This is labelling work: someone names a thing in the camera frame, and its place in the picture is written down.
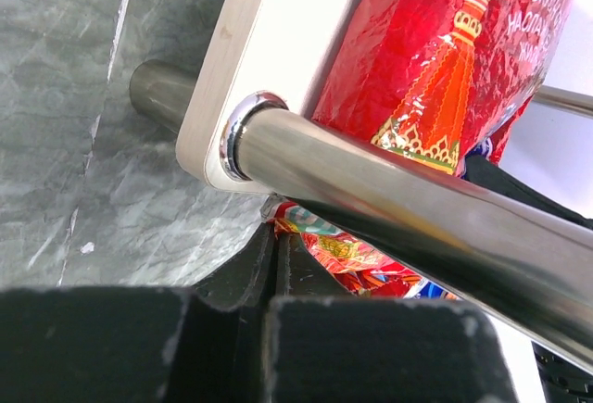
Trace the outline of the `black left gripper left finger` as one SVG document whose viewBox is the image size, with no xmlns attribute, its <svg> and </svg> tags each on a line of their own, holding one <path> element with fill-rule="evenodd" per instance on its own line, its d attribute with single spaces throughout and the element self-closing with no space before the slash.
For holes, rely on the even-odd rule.
<svg viewBox="0 0 593 403">
<path fill-rule="evenodd" d="M 197 284 L 1 293 L 5 402 L 255 402 L 273 230 Z"/>
</svg>

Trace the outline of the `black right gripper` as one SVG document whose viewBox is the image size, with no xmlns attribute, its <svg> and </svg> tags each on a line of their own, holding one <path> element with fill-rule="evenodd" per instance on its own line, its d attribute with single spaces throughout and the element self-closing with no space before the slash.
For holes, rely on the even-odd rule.
<svg viewBox="0 0 593 403">
<path fill-rule="evenodd" d="M 576 213 L 532 189 L 508 172 L 488 161 L 485 157 L 472 155 L 465 159 L 467 182 L 481 186 L 486 190 L 503 195 L 532 208 L 546 212 L 557 218 L 567 220 L 581 227 L 592 229 L 592 219 Z"/>
</svg>

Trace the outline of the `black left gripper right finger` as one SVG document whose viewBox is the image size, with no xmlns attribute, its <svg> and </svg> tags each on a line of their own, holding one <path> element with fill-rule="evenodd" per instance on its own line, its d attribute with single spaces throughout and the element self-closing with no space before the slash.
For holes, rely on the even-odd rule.
<svg viewBox="0 0 593 403">
<path fill-rule="evenodd" d="M 263 325 L 267 402 L 513 402 L 493 324 L 476 306 L 347 295 L 318 263 L 266 233 L 274 293 Z"/>
</svg>

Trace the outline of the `red candy bag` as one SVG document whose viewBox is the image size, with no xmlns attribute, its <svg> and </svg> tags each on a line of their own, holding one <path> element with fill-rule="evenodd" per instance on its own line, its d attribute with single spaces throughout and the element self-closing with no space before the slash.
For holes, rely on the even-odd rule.
<svg viewBox="0 0 593 403">
<path fill-rule="evenodd" d="M 498 162 L 573 0 L 361 0 L 312 117 L 460 176 Z"/>
<path fill-rule="evenodd" d="M 268 197 L 260 214 L 263 221 L 274 226 L 276 233 L 299 235 L 305 249 L 354 295 L 456 297 L 359 238 L 278 195 Z"/>
</svg>

